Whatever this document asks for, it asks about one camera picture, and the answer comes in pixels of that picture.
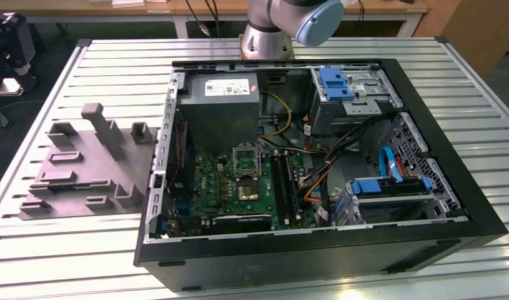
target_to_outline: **sticker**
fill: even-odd
[[[406,10],[407,12],[412,13],[424,13],[427,12],[427,8],[410,8]]]
[[[170,9],[150,9],[147,13],[149,14],[170,14],[171,10]]]
[[[205,96],[250,95],[248,79],[218,79],[206,82]]]
[[[338,187],[335,187],[335,189],[334,189],[334,191],[332,191],[332,195],[340,195],[342,194],[342,192],[343,192],[343,190],[340,189],[340,188],[338,188]]]
[[[328,212],[324,210],[324,208],[320,206],[319,209],[318,209],[318,214],[319,216],[326,220],[328,221]]]
[[[366,88],[364,88],[364,86],[363,86],[360,83],[355,83],[355,84],[352,84],[352,85],[351,85],[351,89],[352,89],[354,91],[366,91]]]
[[[312,126],[304,125],[304,135],[311,136],[312,135]]]

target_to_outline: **electronic equipment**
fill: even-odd
[[[415,271],[508,233],[396,60],[174,66],[135,254],[173,291]]]
[[[35,54],[25,16],[0,13],[0,96],[19,96],[35,87],[38,78],[30,72]]]

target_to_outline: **ram slot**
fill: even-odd
[[[280,154],[275,153],[275,155],[271,158],[272,188],[275,193],[275,201],[278,205],[279,221],[280,221],[280,224],[288,225],[290,214],[288,214],[288,207],[286,205],[284,189],[282,185],[282,182],[284,180],[283,180],[283,176],[280,172],[279,157],[280,157]]]
[[[294,171],[290,162],[290,155],[283,155],[280,160],[283,172],[286,174],[284,189],[286,189],[286,201],[288,203],[288,209],[291,218],[296,221],[302,219],[302,211],[299,206],[298,188],[295,186]]]

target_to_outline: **wooden desk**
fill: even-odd
[[[221,14],[247,14],[248,0],[215,0]],[[415,0],[414,4],[399,0],[363,0],[367,14],[424,14],[428,12],[428,5],[423,0]],[[186,0],[178,0],[175,14],[191,14]],[[195,13],[211,14],[205,0],[190,0]],[[346,10],[347,14],[360,14],[359,3]]]
[[[247,21],[248,0],[215,0],[219,9],[219,20]],[[363,0],[366,21],[404,21],[399,30],[399,37],[411,37],[422,20],[422,16],[428,13],[428,5],[424,0],[415,0],[414,4],[399,0]],[[195,21],[186,0],[178,0],[175,6],[175,27],[179,38],[189,37],[186,23]],[[214,21],[214,16],[209,10],[205,0],[190,0],[195,14],[202,21]],[[354,4],[346,10],[344,21],[358,21],[360,17],[360,5]]]
[[[0,0],[0,11],[31,16],[141,16],[155,14],[150,10],[175,14],[177,0],[169,3],[147,2],[146,6],[114,8],[113,2],[90,0]]]
[[[399,0],[363,0],[366,21],[404,21],[398,36],[410,37],[428,12],[424,0],[407,4]],[[223,21],[247,21],[248,0],[217,0],[219,18]],[[191,4],[203,21],[214,21],[205,0],[191,0]],[[186,23],[195,18],[186,0],[169,3],[150,2],[146,6],[114,9],[110,2],[90,3],[89,0],[0,0],[2,12],[18,12],[26,15],[31,23],[105,23],[105,22],[154,22],[175,23],[178,38],[189,38]],[[356,21],[360,15],[359,4],[346,12],[344,20]]]

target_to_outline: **aluminum table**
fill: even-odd
[[[332,39],[298,58],[396,58],[509,229],[509,110],[450,44],[434,38]],[[54,121],[93,129],[85,103],[119,127],[159,126],[171,62],[239,59],[238,39],[93,41],[77,47],[0,183],[0,299],[509,298],[509,235],[415,273],[174,294],[133,266],[139,214],[18,218]]]

